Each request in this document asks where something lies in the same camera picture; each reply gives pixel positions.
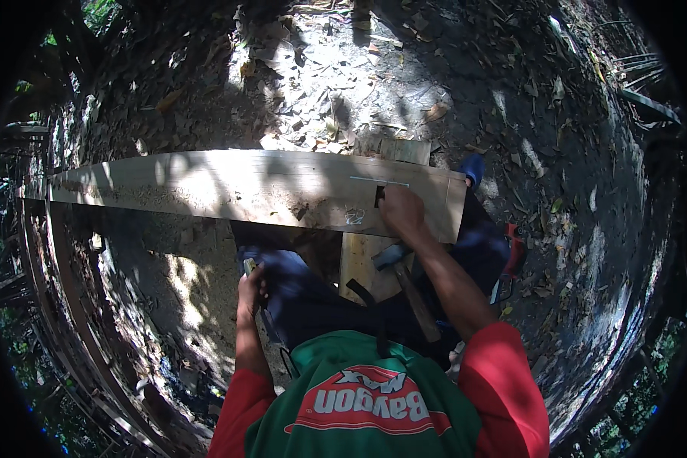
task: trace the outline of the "red tool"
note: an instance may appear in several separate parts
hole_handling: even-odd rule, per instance
[[[527,260],[527,249],[524,247],[524,241],[522,241],[521,236],[524,235],[524,230],[515,224],[507,223],[504,227],[504,235],[509,242],[509,261],[506,263],[506,267],[501,273],[498,281],[494,285],[494,289],[491,293],[491,303],[499,303],[502,300],[507,300],[514,293],[514,280],[522,272],[522,267],[524,267],[524,262]],[[501,283],[502,281],[509,281],[509,295],[505,298],[500,297]]]

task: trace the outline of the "red sleeve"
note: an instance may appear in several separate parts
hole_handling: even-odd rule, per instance
[[[476,406],[476,456],[550,455],[550,422],[519,332],[506,323],[478,331],[463,352],[458,387]]]
[[[248,369],[231,376],[206,458],[245,455],[245,434],[275,400],[275,388],[265,377]]]

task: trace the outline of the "hammer handle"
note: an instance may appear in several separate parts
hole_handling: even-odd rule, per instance
[[[425,339],[428,342],[436,342],[440,340],[440,329],[438,329],[437,324],[433,316],[430,314],[427,306],[423,302],[422,297],[418,289],[412,284],[412,276],[410,271],[407,270],[404,264],[401,262],[394,263],[394,273],[397,276],[397,281],[399,281],[399,286],[402,287],[402,291],[407,296],[410,301],[410,306],[414,312],[414,317],[418,319],[420,327],[425,334]]]

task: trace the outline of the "hammer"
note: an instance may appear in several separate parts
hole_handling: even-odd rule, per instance
[[[425,334],[425,339],[428,342],[436,342],[440,340],[440,329],[438,329],[433,316],[423,302],[420,292],[412,284],[410,271],[402,263],[404,257],[410,253],[412,253],[412,249],[403,242],[395,243],[385,248],[381,253],[372,256],[371,261],[374,262],[376,270],[379,271],[392,266],[399,286],[402,287],[402,291],[410,301],[414,317],[418,319],[423,334]]]

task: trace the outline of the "hand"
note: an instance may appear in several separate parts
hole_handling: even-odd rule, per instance
[[[267,285],[262,278],[264,275],[264,263],[252,270],[249,277],[247,274],[239,279],[239,304],[237,305],[237,315],[240,313],[254,316],[257,313],[261,298],[267,298]]]
[[[379,200],[382,219],[406,244],[412,247],[416,240],[430,235],[425,224],[425,205],[417,194],[400,185],[387,186],[384,194],[385,197]]]

